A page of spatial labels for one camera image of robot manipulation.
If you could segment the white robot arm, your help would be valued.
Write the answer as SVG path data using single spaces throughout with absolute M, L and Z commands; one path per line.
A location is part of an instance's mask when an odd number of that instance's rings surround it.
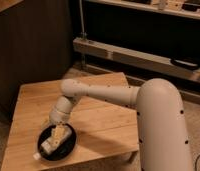
M 84 96 L 134 109 L 142 171 L 194 171 L 182 97 L 169 81 L 154 78 L 137 87 L 65 79 L 61 92 L 49 114 L 51 123 L 66 123 Z

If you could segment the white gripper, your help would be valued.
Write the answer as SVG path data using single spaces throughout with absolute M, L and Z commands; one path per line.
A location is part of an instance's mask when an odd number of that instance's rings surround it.
M 70 113 L 74 107 L 72 98 L 61 96 L 49 113 L 49 121 L 57 125 L 52 129 L 52 137 L 54 140 L 60 140 L 65 134 L 65 126 L 60 123 L 67 123 Z

